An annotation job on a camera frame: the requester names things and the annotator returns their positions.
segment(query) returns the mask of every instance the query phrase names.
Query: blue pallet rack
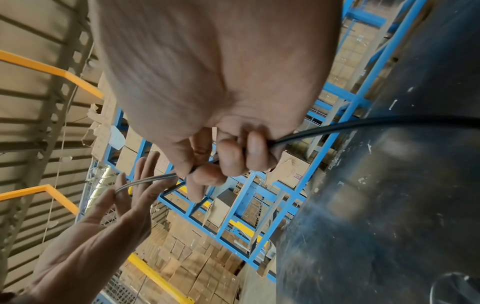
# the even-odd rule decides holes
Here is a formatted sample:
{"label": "blue pallet rack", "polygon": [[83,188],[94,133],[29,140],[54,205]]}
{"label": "blue pallet rack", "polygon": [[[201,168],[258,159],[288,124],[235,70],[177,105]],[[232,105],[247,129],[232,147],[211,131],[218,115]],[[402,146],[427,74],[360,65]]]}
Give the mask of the blue pallet rack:
{"label": "blue pallet rack", "polygon": [[[376,54],[372,56],[370,59],[370,64],[373,65],[370,73],[367,75],[365,78],[363,84],[359,88],[356,94],[349,92],[347,90],[344,90],[338,86],[335,86],[329,82],[327,82],[323,88],[326,92],[329,92],[331,94],[334,94],[342,99],[345,99],[348,104],[346,106],[343,106],[339,109],[339,111],[336,113],[337,115],[340,116],[339,122],[345,122],[348,121],[349,119],[352,118],[352,114],[354,111],[358,108],[368,108],[370,107],[371,102],[369,100],[365,99],[365,94],[368,92],[370,87],[372,86],[374,80],[377,78],[379,75],[380,71],[383,69],[385,63],[388,61],[390,56],[392,55],[393,51],[397,47],[397,45],[400,43],[402,37],[405,35],[409,27],[411,26],[412,22],[422,9],[423,5],[425,4],[426,0],[407,0],[403,8],[401,9],[399,16],[402,14],[406,15],[403,18],[403,21],[400,23],[394,23],[390,29],[389,33],[392,33],[391,39],[384,45],[382,46]],[[350,19],[351,24],[353,23],[364,23],[372,27],[379,28],[381,27],[387,20],[383,17],[376,16],[372,13],[366,12],[363,10],[364,6],[361,5],[359,8],[354,8],[352,7],[353,0],[345,0],[344,4],[344,9],[342,11],[342,17],[344,19]],[[347,33],[345,34],[344,37],[341,38],[340,40],[340,45],[345,41],[345,37],[349,34],[350,30],[347,30]],[[332,109],[332,106],[321,101],[321,100],[316,100],[315,104],[327,111],[330,111]],[[325,118],[322,115],[319,115],[318,113],[315,113],[314,111],[309,111],[308,115],[310,117],[313,117],[321,122],[325,120]],[[114,123],[116,126],[121,129],[121,122],[123,118],[123,112],[121,110],[118,111],[116,114],[116,118]],[[202,208],[202,204],[200,205],[195,205],[191,201],[189,201],[186,197],[184,197],[181,193],[179,192],[174,192],[174,195],[177,195],[181,199],[183,199],[185,202],[188,203],[188,209],[183,210],[170,200],[168,200],[165,196],[159,196],[159,201],[167,205],[171,210],[175,211],[178,213],[181,217],[186,219],[188,222],[193,224],[195,227],[203,231],[204,233],[207,233],[210,235],[213,239],[218,241],[221,245],[225,246],[228,248],[232,253],[236,254],[240,258],[242,258],[246,263],[248,263],[250,266],[254,267],[255,269],[258,268],[259,266],[259,255],[263,253],[263,248],[266,244],[266,242],[270,239],[272,236],[274,230],[278,227],[280,224],[281,220],[287,215],[287,213],[291,215],[295,215],[298,207],[294,205],[294,202],[296,200],[300,201],[305,201],[305,197],[301,194],[302,190],[305,188],[306,184],[312,177],[313,173],[315,170],[318,168],[320,165],[321,161],[324,159],[326,156],[328,150],[332,147],[334,144],[335,140],[338,137],[338,133],[330,134],[323,144],[323,146],[319,149],[318,154],[316,157],[313,159],[312,163],[310,164],[307,172],[304,174],[303,178],[300,180],[298,185],[296,186],[295,189],[292,189],[286,185],[284,185],[281,182],[275,182],[273,185],[276,186],[277,188],[280,189],[280,192],[278,194],[271,192],[267,190],[266,188],[262,187],[261,185],[258,185],[257,183],[254,182],[254,179],[256,176],[265,179],[265,173],[263,172],[250,172],[248,178],[245,176],[238,176],[234,177],[233,179],[241,183],[243,186],[241,187],[240,192],[237,195],[236,200],[234,201],[227,217],[225,218],[223,224],[219,228],[218,232],[214,232],[208,227],[202,227],[202,224],[193,217],[193,214],[199,210],[201,212],[205,212],[204,208]],[[138,155],[136,157],[136,160],[138,160],[140,157],[142,157],[146,151],[146,149],[151,145],[151,143],[143,140],[138,152]],[[106,153],[105,153],[105,158],[104,158],[104,163],[107,165],[111,166],[114,170],[118,171],[116,169],[115,164],[112,162],[112,155],[113,155],[114,149],[110,145],[107,147]],[[172,165],[170,164],[168,166],[167,172],[171,171],[173,169]],[[127,179],[132,180],[133,179],[133,173],[135,171],[135,168],[132,169],[132,172],[129,172],[129,175]],[[204,202],[212,202],[214,197],[212,197],[214,192],[214,188],[210,187],[207,191],[206,197],[203,200]],[[251,230],[255,231],[256,228],[251,226],[249,223],[245,222],[242,219],[242,214],[245,211],[246,207],[252,200],[253,196],[258,193],[259,195],[263,196],[266,200],[270,202],[276,202],[278,200],[280,201],[279,207],[281,207],[280,211],[275,210],[273,213],[273,221],[270,223],[269,228],[264,232],[260,233],[259,235],[262,237],[261,241],[255,241],[253,244],[251,250],[249,253],[244,253],[240,248],[238,248],[235,244],[232,244],[229,242],[227,239],[222,237],[223,233],[225,231],[228,231],[230,233],[233,233],[237,235],[238,237],[242,238],[245,240],[247,243],[250,241],[248,237],[246,237],[241,231],[239,231],[235,227],[230,227],[229,222],[230,220],[234,220],[236,222],[240,222],[246,227],[250,228]],[[285,201],[283,200],[284,195],[288,196],[288,199]],[[272,272],[269,272],[267,275],[268,278],[270,278],[272,281],[276,281],[275,274]]]}

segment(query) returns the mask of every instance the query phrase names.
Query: person's hand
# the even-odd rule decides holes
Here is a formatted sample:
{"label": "person's hand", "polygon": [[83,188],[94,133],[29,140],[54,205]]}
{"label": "person's hand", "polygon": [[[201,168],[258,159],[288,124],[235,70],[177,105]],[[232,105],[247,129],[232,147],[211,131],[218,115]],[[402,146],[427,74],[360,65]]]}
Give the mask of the person's hand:
{"label": "person's hand", "polygon": [[267,140],[295,130],[329,74],[341,1],[90,0],[104,72],[131,126],[180,177],[188,197],[226,176],[275,166]]}
{"label": "person's hand", "polygon": [[[159,153],[141,158],[135,180],[154,175]],[[27,288],[28,296],[39,303],[87,304],[107,284],[119,267],[151,231],[150,206],[176,179],[133,187],[115,195],[106,190],[98,203],[78,223],[64,231],[43,252]],[[125,185],[125,175],[115,187]],[[117,221],[101,225],[103,216],[115,205]]]}

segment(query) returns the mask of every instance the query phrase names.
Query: black cable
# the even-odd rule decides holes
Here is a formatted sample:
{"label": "black cable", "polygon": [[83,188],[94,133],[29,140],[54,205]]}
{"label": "black cable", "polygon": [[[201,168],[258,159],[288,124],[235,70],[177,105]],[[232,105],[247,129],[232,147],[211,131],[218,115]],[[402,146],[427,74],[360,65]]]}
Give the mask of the black cable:
{"label": "black cable", "polygon": [[[275,141],[269,141],[268,147],[276,147],[281,145],[286,145],[295,141],[302,140],[304,138],[315,137],[319,135],[331,134],[336,132],[345,132],[351,131],[359,128],[373,128],[373,127],[383,127],[383,128],[393,128],[393,127],[403,127],[403,126],[423,126],[423,127],[450,127],[450,128],[469,128],[469,129],[480,129],[480,118],[475,117],[462,117],[462,116],[452,116],[452,115],[410,115],[410,116],[387,116],[387,117],[376,117],[376,118],[365,118],[358,119],[356,121],[348,121],[337,124],[328,125],[325,127],[317,127],[305,131],[301,131],[295,134],[290,134],[279,138]],[[209,163],[218,164],[219,160],[214,157]],[[194,167],[190,173],[193,173],[198,167]],[[156,180],[168,179],[176,177],[175,173],[169,173],[165,175],[152,176],[142,180],[138,180],[120,187],[115,191],[119,193],[120,191],[129,188],[130,186],[135,186],[143,183],[150,183]],[[178,188],[185,185],[185,182],[182,182],[178,185],[175,185],[169,188],[164,192],[164,195],[167,193],[172,193]]]}

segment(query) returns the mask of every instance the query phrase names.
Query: yellow handrail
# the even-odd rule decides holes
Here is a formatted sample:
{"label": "yellow handrail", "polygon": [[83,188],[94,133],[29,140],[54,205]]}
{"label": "yellow handrail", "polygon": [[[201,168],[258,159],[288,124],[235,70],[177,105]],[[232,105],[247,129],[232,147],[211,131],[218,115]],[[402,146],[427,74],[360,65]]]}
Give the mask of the yellow handrail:
{"label": "yellow handrail", "polygon": [[[31,195],[36,193],[46,192],[50,194],[57,202],[59,202],[63,207],[68,211],[77,215],[79,208],[72,203],[68,198],[61,194],[58,190],[53,188],[51,185],[42,185],[37,187],[31,187],[27,189],[15,190],[11,192],[1,193],[0,201],[21,197],[25,195]],[[191,297],[185,296],[178,289],[172,286],[167,280],[162,278],[155,270],[142,261],[138,256],[132,253],[128,257],[128,261],[135,265],[141,272],[143,272],[147,277],[154,281],[159,287],[165,290],[173,299],[179,303],[185,304],[194,304],[195,301]]]}
{"label": "yellow handrail", "polygon": [[89,84],[82,78],[70,73],[69,71],[65,71],[65,70],[41,63],[39,61],[28,59],[28,58],[15,55],[9,52],[1,51],[1,50],[0,50],[0,61],[5,61],[5,62],[14,64],[17,66],[22,66],[31,70],[36,70],[39,72],[63,77],[65,79],[70,80],[71,82],[81,87],[82,89],[86,90],[87,92],[97,96],[98,98],[100,99],[104,98],[104,93],[101,90]]}

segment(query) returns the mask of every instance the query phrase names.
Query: black surface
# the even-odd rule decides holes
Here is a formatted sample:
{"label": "black surface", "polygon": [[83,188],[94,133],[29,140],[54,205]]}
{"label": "black surface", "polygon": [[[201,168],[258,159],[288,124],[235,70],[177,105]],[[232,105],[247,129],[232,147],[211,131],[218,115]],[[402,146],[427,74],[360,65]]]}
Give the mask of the black surface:
{"label": "black surface", "polygon": [[[422,24],[369,117],[401,114],[480,117],[479,1]],[[445,273],[480,276],[479,131],[359,130],[339,159],[282,237],[278,303],[429,303]]]}

